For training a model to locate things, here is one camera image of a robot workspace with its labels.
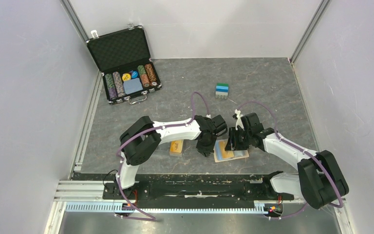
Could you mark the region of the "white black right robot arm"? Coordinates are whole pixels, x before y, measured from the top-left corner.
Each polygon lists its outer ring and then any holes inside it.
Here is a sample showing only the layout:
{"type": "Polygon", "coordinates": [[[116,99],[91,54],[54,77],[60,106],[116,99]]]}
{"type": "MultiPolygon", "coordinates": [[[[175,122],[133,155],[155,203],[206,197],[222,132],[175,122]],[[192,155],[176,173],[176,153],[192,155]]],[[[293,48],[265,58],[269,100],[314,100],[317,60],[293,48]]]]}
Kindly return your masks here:
{"type": "Polygon", "coordinates": [[[266,198],[289,194],[319,209],[340,202],[349,193],[348,183],[330,151],[304,148],[275,129],[264,128],[256,113],[242,115],[236,110],[233,118],[236,125],[229,128],[225,150],[244,151],[255,147],[279,157],[297,170],[296,174],[276,171],[265,176],[262,194],[266,198]]]}

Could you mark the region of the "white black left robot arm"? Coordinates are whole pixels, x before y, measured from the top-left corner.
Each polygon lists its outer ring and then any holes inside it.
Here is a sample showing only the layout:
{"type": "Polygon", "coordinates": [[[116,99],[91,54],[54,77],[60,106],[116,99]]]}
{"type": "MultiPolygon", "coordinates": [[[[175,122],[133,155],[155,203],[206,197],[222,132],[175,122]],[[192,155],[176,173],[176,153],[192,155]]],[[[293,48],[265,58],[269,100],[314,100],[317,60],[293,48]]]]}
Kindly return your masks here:
{"type": "Polygon", "coordinates": [[[148,161],[159,145],[175,140],[195,140],[196,150],[207,157],[214,153],[217,138],[227,133],[227,130],[221,115],[213,118],[195,115],[173,122],[158,122],[152,121],[149,116],[141,117],[120,136],[121,145],[116,155],[121,159],[114,191],[124,199],[133,194],[139,165],[148,161]]]}

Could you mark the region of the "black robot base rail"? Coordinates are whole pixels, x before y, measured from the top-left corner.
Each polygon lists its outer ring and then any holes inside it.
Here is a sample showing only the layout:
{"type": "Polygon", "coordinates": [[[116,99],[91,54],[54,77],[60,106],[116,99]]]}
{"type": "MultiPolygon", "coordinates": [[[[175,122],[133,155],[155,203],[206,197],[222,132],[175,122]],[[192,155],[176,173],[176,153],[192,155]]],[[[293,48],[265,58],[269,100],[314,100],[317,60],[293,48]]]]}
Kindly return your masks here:
{"type": "Polygon", "coordinates": [[[119,191],[113,173],[75,173],[74,181],[103,182],[103,199],[125,195],[139,208],[251,208],[254,201],[294,200],[293,195],[269,195],[262,183],[264,175],[137,174],[135,184],[119,191]]]}

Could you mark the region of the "orange credit card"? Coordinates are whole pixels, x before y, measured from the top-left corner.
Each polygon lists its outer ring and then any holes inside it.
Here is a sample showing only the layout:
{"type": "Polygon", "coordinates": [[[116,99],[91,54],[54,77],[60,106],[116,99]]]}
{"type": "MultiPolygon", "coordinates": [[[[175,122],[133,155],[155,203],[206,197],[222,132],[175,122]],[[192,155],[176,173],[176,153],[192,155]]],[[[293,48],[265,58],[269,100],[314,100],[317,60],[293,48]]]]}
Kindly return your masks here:
{"type": "Polygon", "coordinates": [[[231,158],[234,157],[234,153],[232,151],[225,151],[224,150],[226,142],[227,142],[227,140],[221,140],[219,142],[220,153],[219,153],[219,156],[218,156],[218,160],[228,160],[228,159],[231,159],[231,158]]]}

